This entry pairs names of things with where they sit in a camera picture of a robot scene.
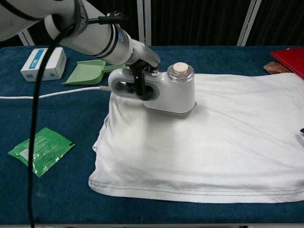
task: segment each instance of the white fabric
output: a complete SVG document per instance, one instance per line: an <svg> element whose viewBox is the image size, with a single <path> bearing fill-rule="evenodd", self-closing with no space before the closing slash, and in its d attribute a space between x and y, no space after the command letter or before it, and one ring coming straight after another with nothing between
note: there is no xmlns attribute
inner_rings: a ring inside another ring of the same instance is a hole
<svg viewBox="0 0 304 228"><path fill-rule="evenodd" d="M195 75L186 117L111 95L93 146L99 193L206 203L304 200L304 81Z"/></svg>

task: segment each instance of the table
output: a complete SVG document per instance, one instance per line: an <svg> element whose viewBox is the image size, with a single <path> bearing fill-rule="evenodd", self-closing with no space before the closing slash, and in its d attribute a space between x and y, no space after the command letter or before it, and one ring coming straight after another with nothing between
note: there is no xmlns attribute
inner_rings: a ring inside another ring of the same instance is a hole
<svg viewBox="0 0 304 228"><path fill-rule="evenodd" d="M160 70L187 62L196 73L261 76L272 50L287 47L152 47ZM0 95L32 95L34 84L20 73L33 47L0 50ZM91 60L64 48L61 80L42 82L41 94L81 88L63 86L77 61ZM106 85L104 78L100 85ZM203 204L110 197L92 191L88 177L95 169L92 145L108 113L108 92L87 91L39 102L38 127L48 127L76 146L41 178L34 176L33 210L37 224L252 224L304 223L304 201L277 204ZM31 100L0 100L0 225L29 224L27 167L7 153L29 138Z"/></svg>

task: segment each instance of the cardboard box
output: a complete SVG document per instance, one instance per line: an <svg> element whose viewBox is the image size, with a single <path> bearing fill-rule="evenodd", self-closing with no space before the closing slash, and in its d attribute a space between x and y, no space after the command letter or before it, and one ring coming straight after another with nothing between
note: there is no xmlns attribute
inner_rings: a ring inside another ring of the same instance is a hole
<svg viewBox="0 0 304 228"><path fill-rule="evenodd" d="M21 74L28 82L35 82L38 69L40 67L43 56L45 55L47 48L36 48L29 55L23 68L20 70ZM52 53L47 67L44 71L42 81L60 79L66 66L67 57L61 47L57 47Z"/></svg>

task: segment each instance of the red book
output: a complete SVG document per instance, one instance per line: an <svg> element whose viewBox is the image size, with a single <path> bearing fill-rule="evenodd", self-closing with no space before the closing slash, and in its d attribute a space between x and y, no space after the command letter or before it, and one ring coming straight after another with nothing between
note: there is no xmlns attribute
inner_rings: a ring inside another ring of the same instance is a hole
<svg viewBox="0 0 304 228"><path fill-rule="evenodd" d="M271 56L304 80L304 47L273 51Z"/></svg>

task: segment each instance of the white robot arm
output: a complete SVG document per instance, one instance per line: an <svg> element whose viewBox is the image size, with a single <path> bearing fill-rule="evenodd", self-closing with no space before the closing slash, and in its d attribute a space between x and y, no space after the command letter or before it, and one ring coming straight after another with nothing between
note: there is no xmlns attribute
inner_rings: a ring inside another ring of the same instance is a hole
<svg viewBox="0 0 304 228"><path fill-rule="evenodd" d="M88 25L90 19L98 17L109 18L86 0L1 0L0 41L42 19L53 39L75 24L73 33L61 44L111 64L129 64L134 70L136 94L147 100L144 71L156 68L161 61L159 56L143 43L131 39L118 24Z"/></svg>

